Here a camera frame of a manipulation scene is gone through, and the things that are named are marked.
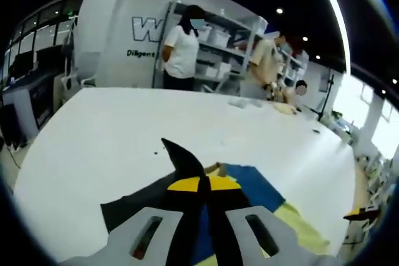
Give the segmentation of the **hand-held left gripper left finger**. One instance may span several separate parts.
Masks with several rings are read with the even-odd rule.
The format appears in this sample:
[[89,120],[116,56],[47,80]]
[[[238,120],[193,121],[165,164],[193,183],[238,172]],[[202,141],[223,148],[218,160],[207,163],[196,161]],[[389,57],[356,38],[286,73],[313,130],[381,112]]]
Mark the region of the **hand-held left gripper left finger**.
[[192,177],[178,180],[165,176],[149,186],[100,205],[108,232],[113,231],[144,207],[182,212],[171,240],[167,265],[197,265],[208,258],[208,180]]

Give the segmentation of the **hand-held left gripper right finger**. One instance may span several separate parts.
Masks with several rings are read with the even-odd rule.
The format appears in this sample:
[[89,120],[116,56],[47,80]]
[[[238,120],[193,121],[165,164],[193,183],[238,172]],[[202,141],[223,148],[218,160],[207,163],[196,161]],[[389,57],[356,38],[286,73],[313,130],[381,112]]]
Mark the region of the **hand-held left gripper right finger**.
[[266,208],[250,205],[238,183],[209,181],[209,233],[218,265],[305,264],[293,229]]

